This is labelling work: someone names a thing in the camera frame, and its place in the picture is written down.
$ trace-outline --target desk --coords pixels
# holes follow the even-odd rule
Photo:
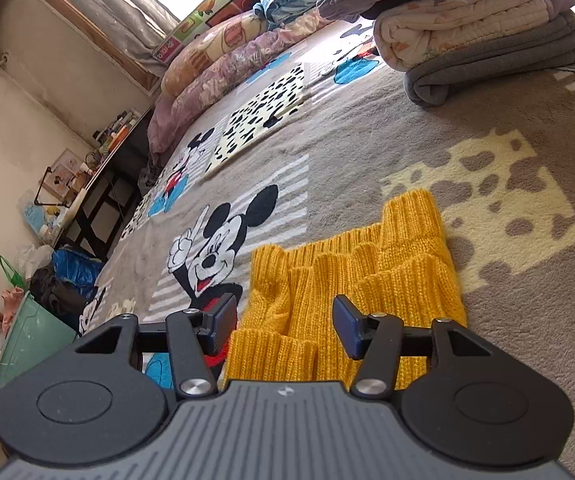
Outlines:
[[[78,194],[71,208],[65,213],[61,232],[52,244],[53,248],[59,249],[69,245],[79,251],[90,253],[81,247],[83,241],[87,241],[91,249],[90,255],[107,262],[112,244],[120,233],[121,226],[129,221],[133,208],[142,200],[141,192],[138,189],[138,176],[141,169],[147,165],[149,150],[147,127],[153,113],[154,110],[151,109],[139,119],[136,126],[101,163],[91,180]],[[119,182],[124,182],[130,189],[125,203],[120,203],[118,197],[113,193]],[[112,226],[106,240],[102,240],[94,232],[92,226],[104,204],[118,211],[118,219]],[[74,234],[76,226],[80,231]]]

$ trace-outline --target pink cloth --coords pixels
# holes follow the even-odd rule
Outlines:
[[[15,286],[12,290],[4,290],[0,295],[3,298],[3,333],[5,336],[10,330],[24,295],[25,291],[19,286]]]
[[[158,98],[147,132],[148,138],[157,139],[158,148],[162,148],[153,150],[150,141],[154,162],[164,164],[169,160],[185,132],[210,106],[276,56],[329,23],[317,9],[308,10],[285,28],[265,32],[221,56],[175,100],[163,95]]]

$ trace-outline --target mickey mouse print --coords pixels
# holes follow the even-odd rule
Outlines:
[[[302,155],[233,200],[205,205],[172,240],[142,322],[190,307],[208,310],[226,292],[241,312],[251,252],[270,243],[295,245],[307,232],[308,161]]]

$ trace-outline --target knitted fabric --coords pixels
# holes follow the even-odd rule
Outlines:
[[[349,387],[360,362],[347,357],[332,324],[338,294],[364,314],[394,314],[409,326],[429,327],[435,317],[465,325],[440,214],[428,191],[390,200],[380,223],[288,251],[256,249],[225,380],[340,380]],[[425,358],[401,358],[396,387],[425,371]]]

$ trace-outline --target stack of folded blankets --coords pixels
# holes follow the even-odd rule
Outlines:
[[[575,63],[575,0],[319,0],[328,19],[376,19],[383,60],[405,91],[440,105],[453,88]]]

